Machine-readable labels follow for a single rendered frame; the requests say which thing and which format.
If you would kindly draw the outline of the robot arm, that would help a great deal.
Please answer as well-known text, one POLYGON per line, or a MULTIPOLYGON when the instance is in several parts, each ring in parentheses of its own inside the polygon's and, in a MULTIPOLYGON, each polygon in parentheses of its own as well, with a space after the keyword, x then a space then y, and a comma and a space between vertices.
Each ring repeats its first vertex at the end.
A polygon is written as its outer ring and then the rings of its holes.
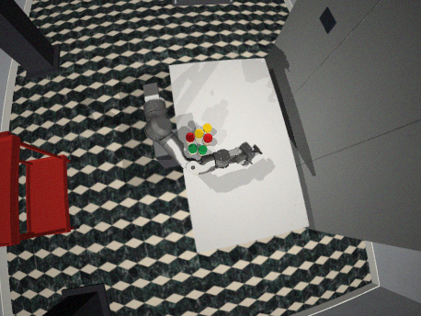
POLYGON ((183 142, 172 131, 172 123, 166 115, 165 100, 159 95, 146 96, 144 99, 144 116, 147 121, 149 120, 144 126, 146 136, 160 145, 163 144, 162 147, 165 151, 190 174, 206 174, 218 168, 228 167, 229 164, 244 163, 247 155, 240 147, 235 147, 229 151, 221 149, 212 154, 201 156, 200 160, 187 158, 184 154, 183 142))

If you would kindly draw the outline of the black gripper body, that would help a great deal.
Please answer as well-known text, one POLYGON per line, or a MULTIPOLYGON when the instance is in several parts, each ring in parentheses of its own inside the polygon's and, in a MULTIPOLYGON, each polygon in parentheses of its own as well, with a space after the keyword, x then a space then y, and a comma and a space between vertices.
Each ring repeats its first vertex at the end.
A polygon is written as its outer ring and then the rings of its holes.
POLYGON ((256 156, 256 154, 253 152, 252 147, 247 142, 244 142, 239 147, 247 155, 244 164, 242 164, 242 166, 246 166, 247 164, 249 164, 252 161, 252 159, 256 156), (253 153, 253 154, 251 154, 251 153, 253 153))

